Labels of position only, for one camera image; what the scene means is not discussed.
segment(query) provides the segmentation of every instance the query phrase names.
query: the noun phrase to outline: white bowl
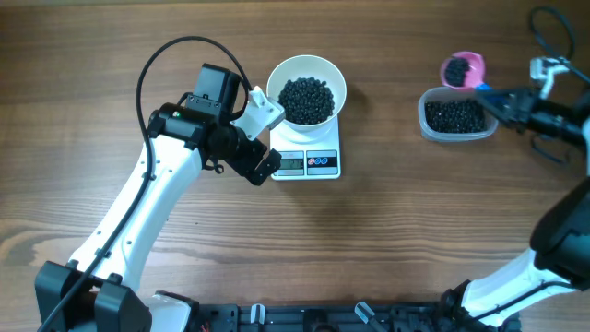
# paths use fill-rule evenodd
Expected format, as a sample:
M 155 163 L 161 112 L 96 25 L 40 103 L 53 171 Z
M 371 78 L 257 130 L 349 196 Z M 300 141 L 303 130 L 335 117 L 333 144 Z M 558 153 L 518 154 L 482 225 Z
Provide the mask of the white bowl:
M 314 77 L 320 81 L 325 81 L 326 86 L 330 88 L 332 95 L 334 95 L 333 114 L 320 124 L 303 125 L 283 120 L 284 124 L 297 131 L 310 131 L 329 123 L 342 110 L 344 101 L 347 98 L 347 83 L 340 70 L 331 62 L 315 55 L 298 55 L 283 61 L 273 70 L 266 84 L 266 95 L 278 101 L 278 94 L 285 88 L 287 81 L 295 81 L 300 77 Z

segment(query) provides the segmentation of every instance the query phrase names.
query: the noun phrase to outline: plastic container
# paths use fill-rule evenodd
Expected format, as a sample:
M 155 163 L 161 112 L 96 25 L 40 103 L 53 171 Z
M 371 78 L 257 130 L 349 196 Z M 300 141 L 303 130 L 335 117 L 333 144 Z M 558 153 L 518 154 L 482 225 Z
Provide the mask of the plastic container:
M 315 77 L 316 79 L 325 81 L 326 86 L 330 88 L 332 95 L 334 95 L 333 114 L 328 116 L 320 124 L 294 124 L 290 121 L 283 120 L 283 124 L 290 126 L 296 131 L 306 132 L 326 125 L 332 119 L 336 118 L 347 98 L 347 83 L 340 70 L 331 62 L 315 55 L 298 55 L 283 61 L 273 70 L 266 84 L 266 95 L 278 101 L 278 95 L 285 88 L 287 81 L 295 81 L 300 77 Z
M 470 140 L 482 139 L 493 134 L 498 129 L 498 119 L 484 112 L 486 115 L 486 130 L 479 133 L 469 134 L 453 134 L 440 133 L 432 130 L 426 122 L 426 107 L 425 104 L 429 101 L 460 101 L 468 98 L 473 98 L 475 91 L 458 90 L 447 87 L 439 87 L 426 91 L 418 102 L 418 118 L 420 128 L 422 129 L 422 136 L 428 140 L 436 142 L 466 142 Z
M 449 65 L 451 59 L 455 57 L 464 58 L 469 62 L 469 71 L 466 72 L 465 85 L 463 87 L 454 87 L 447 83 L 446 79 L 444 78 L 444 71 L 446 70 L 446 67 Z M 444 60 L 441 65 L 441 81 L 445 87 L 462 91 L 468 91 L 471 89 L 491 89 L 483 82 L 484 76 L 486 76 L 486 63 L 483 61 L 483 56 L 470 51 L 454 53 L 450 58 Z

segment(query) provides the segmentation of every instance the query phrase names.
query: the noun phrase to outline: robotic arm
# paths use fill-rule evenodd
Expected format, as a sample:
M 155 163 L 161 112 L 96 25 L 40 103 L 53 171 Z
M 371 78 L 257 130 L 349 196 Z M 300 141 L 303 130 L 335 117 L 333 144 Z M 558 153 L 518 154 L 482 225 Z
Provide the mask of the robotic arm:
M 186 303 L 171 297 L 152 299 L 148 310 L 135 295 L 149 251 L 171 210 L 202 170 L 224 172 L 219 160 L 254 185 L 262 184 L 280 166 L 280 154 L 271 150 L 265 158 L 267 147 L 256 137 L 278 125 L 285 110 L 255 87 L 236 116 L 231 110 L 241 81 L 225 68 L 204 64 L 195 91 L 183 96 L 185 106 L 166 103 L 151 114 L 147 127 L 150 144 L 144 145 L 135 169 L 103 221 L 65 267 L 47 262 L 41 268 L 35 280 L 41 320 L 46 323 L 41 329 L 183 331 L 187 320 L 178 320 L 179 329 L 171 329 L 173 323 L 167 315 L 188 315 L 191 308 Z M 154 160 L 150 174 L 146 172 L 148 149 Z M 143 196 L 118 231 L 146 177 L 149 181 Z M 113 235 L 114 242 L 103 253 Z M 102 259 L 94 267 L 99 255 Z M 89 271 L 87 278 L 82 271 Z M 71 290 L 76 282 L 82 285 Z M 100 291 L 90 292 L 92 287 Z M 73 300 L 51 318 L 70 291 L 76 293 Z
M 149 250 L 177 200 L 202 170 L 221 173 L 224 168 L 218 161 L 224 160 L 250 183 L 260 185 L 280 166 L 280 154 L 271 150 L 265 157 L 267 147 L 256 137 L 278 125 L 284 109 L 256 87 L 248 88 L 243 110 L 232 113 L 239 84 L 250 84 L 229 51 L 211 40 L 181 38 L 152 56 L 138 83 L 140 124 L 139 98 L 147 68 L 163 50 L 186 40 L 215 44 L 230 56 L 242 77 L 205 64 L 195 91 L 183 96 L 184 106 L 166 103 L 151 114 L 148 127 L 142 127 L 145 145 L 137 165 L 104 220 L 65 266 L 46 262 L 37 275 L 41 331 L 209 332 L 213 322 L 220 331 L 230 332 L 336 332 L 339 326 L 357 332 L 512 332 L 519 329 L 505 328 L 505 321 L 519 310 L 555 294 L 590 288 L 590 177 L 586 177 L 539 222 L 529 249 L 492 275 L 448 290 L 438 303 L 370 308 L 361 302 L 356 310 L 275 311 L 256 304 L 248 310 L 200 305 L 167 292 L 140 301 L 136 291 Z M 558 62 L 531 65 L 540 73 L 532 76 L 549 82 L 548 88 L 478 91 L 477 98 L 508 127 L 590 148 L 590 92 L 573 109 L 547 101 L 552 76 L 564 70 L 559 65 L 576 71 L 562 59 Z M 544 64 L 559 70 L 539 69 Z M 590 176 L 590 160 L 587 164 Z

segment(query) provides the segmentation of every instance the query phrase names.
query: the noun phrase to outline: blue part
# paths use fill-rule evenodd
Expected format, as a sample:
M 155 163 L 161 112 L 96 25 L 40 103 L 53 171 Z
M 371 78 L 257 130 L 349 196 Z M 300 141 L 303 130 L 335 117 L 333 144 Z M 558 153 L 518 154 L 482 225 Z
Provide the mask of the blue part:
M 476 90 L 488 90 L 492 89 L 491 86 L 487 85 L 486 83 L 481 83 L 480 85 L 476 86 Z

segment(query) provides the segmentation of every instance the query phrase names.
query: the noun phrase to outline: kitchen scale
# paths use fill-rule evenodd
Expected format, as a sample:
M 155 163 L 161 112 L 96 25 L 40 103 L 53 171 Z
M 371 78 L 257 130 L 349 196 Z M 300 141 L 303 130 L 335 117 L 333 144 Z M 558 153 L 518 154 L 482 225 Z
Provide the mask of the kitchen scale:
M 284 122 L 270 131 L 270 147 L 280 152 L 280 168 L 272 178 L 325 180 L 340 177 L 338 118 L 310 131 L 297 131 Z
M 344 106 L 347 84 L 331 62 L 315 55 L 297 55 L 273 70 L 266 85 L 268 97 L 278 101 L 285 84 L 300 77 L 325 81 L 334 95 L 333 114 L 320 124 L 283 120 L 271 130 L 270 147 L 282 156 L 280 168 L 271 176 L 277 181 L 337 179 L 341 174 L 337 114 Z

